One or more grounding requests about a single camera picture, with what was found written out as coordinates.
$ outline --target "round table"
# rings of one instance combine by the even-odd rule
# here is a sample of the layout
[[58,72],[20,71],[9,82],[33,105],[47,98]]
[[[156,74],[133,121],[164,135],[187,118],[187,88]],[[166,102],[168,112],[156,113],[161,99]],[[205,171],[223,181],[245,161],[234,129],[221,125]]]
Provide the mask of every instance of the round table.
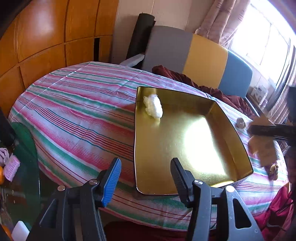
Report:
[[[134,108],[138,86],[178,90],[210,98],[235,126],[251,120],[227,104],[193,87],[138,69],[89,62],[53,71],[33,83],[14,104],[9,120],[23,123],[35,141],[39,168],[58,184],[82,185],[107,169],[114,157],[122,171],[106,211],[136,223],[186,230],[191,210],[178,197],[136,200],[133,163]],[[237,132],[254,173],[236,189],[252,214],[267,209],[287,180],[279,150],[279,178],[270,181],[248,150],[246,130]],[[216,209],[212,208],[215,220]]]

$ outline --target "blue cushion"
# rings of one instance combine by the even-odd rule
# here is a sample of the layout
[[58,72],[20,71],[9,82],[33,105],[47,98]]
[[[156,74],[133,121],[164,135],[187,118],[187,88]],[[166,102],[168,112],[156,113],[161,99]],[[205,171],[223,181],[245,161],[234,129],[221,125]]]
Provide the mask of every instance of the blue cushion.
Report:
[[228,58],[224,74],[218,89],[225,95],[246,97],[251,83],[253,71],[240,57],[228,50]]

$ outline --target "wooden cabinet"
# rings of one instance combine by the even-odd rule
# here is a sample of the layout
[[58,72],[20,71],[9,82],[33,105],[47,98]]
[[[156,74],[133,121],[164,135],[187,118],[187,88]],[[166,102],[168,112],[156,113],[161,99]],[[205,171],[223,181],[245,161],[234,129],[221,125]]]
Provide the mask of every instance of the wooden cabinet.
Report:
[[[108,62],[118,0],[32,0],[0,40],[0,106],[66,65]],[[99,50],[94,39],[99,37]]]
[[16,20],[8,27],[0,40],[0,76],[17,64],[17,55],[14,44]]
[[110,60],[110,52],[112,46],[112,35],[100,37],[99,45],[99,61],[108,63]]
[[66,43],[67,66],[94,59],[94,39],[85,38]]
[[66,22],[66,41],[94,35],[99,0],[70,0]]
[[66,67],[64,45],[50,47],[42,54],[20,65],[25,88],[42,76],[63,67]]
[[20,68],[12,68],[0,77],[0,106],[5,116],[21,93],[25,91]]
[[100,0],[96,20],[96,36],[113,34],[117,6],[118,0]]
[[64,42],[67,0],[33,0],[18,21],[18,59]]

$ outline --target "crumpled tissue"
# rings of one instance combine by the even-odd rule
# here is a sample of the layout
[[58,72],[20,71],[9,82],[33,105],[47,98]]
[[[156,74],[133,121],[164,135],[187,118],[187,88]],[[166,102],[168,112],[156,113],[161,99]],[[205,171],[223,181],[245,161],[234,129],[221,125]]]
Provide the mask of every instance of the crumpled tissue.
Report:
[[144,96],[144,104],[146,105],[146,112],[155,119],[163,116],[163,109],[157,95],[151,94],[148,97]]

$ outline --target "yellow cushion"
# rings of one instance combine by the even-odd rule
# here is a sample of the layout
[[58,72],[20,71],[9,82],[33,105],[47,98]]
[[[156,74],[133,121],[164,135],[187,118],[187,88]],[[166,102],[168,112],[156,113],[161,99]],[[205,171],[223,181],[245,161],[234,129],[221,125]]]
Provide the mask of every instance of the yellow cushion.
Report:
[[217,88],[224,73],[228,50],[194,34],[183,74],[197,85]]

